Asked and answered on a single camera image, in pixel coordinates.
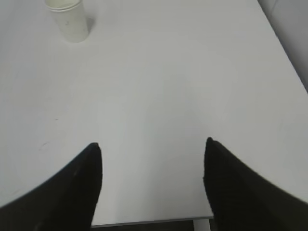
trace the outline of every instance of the scuff mark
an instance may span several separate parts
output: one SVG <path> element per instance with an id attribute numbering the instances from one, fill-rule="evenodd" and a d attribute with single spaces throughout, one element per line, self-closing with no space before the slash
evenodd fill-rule
<path id="1" fill-rule="evenodd" d="M 49 141 L 47 141 L 47 142 L 43 143 L 43 144 L 42 144 L 42 146 L 39 148 L 39 151 L 40 151 L 40 150 L 42 150 L 42 149 L 43 149 L 43 147 L 44 147 L 46 144 L 48 144 L 48 143 L 50 143 L 50 142 L 49 142 Z"/>

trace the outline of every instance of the white paper cup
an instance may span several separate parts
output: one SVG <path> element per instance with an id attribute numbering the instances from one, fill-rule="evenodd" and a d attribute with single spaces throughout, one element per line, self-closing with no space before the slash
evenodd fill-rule
<path id="1" fill-rule="evenodd" d="M 82 0 L 45 0 L 63 36 L 70 42 L 82 42 L 89 35 Z"/>

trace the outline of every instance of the white table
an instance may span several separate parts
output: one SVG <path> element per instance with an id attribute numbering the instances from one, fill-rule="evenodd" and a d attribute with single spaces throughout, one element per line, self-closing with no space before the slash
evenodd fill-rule
<path id="1" fill-rule="evenodd" d="M 85 0 L 65 42 L 40 0 L 0 37 L 0 205 L 90 142 L 103 153 L 94 225 L 212 215 L 205 141 L 308 202 L 308 96 L 251 0 Z"/>

